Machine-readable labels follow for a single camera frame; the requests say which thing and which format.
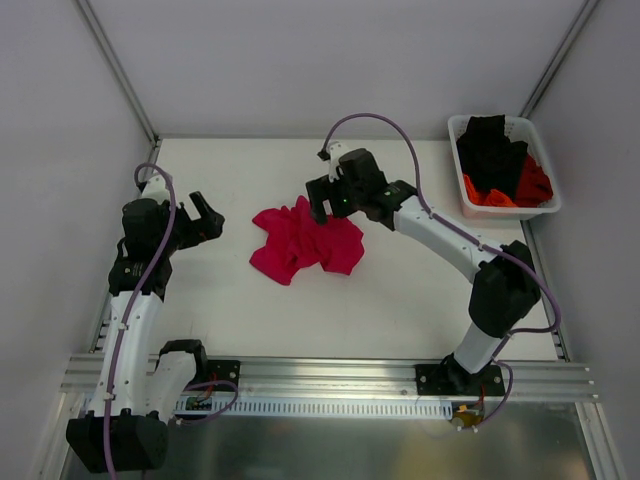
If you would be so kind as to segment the pink t shirt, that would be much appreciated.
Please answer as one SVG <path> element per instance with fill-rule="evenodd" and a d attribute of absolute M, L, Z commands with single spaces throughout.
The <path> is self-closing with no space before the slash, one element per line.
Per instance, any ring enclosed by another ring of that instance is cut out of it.
<path fill-rule="evenodd" d="M 266 240 L 249 263 L 280 285 L 290 285 L 299 270 L 315 264 L 328 273 L 350 275 L 365 255 L 364 233 L 356 225 L 333 216 L 317 224 L 304 196 L 291 207 L 263 210 L 252 222 L 266 233 Z"/>

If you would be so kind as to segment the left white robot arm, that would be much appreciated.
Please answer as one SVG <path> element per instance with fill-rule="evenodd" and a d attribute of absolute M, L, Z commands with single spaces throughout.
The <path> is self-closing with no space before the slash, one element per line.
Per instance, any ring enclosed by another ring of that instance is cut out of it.
<path fill-rule="evenodd" d="M 168 449 L 168 426 L 185 389 L 208 381 L 204 345 L 170 340 L 149 362 L 155 320 L 164 306 L 171 257 L 221 236 L 224 217 L 200 192 L 189 198 L 190 218 L 168 194 L 145 194 L 122 209 L 124 235 L 109 272 L 109 326 L 104 360 L 83 417 L 72 419 L 66 439 L 93 474 L 159 469 Z"/>

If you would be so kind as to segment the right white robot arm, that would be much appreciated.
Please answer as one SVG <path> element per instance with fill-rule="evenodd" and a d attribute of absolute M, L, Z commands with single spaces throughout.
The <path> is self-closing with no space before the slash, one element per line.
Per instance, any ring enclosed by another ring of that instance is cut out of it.
<path fill-rule="evenodd" d="M 334 143 L 318 156 L 327 172 L 306 184 L 317 224 L 362 212 L 370 221 L 427 247 L 471 284 L 471 324 L 463 340 L 430 372 L 418 375 L 417 389 L 427 395 L 474 393 L 513 327 L 540 300 L 540 288 L 530 275 L 529 248 L 520 241 L 484 242 L 480 235 L 427 208 L 415 186 L 388 181 L 365 148 L 350 150 Z"/>

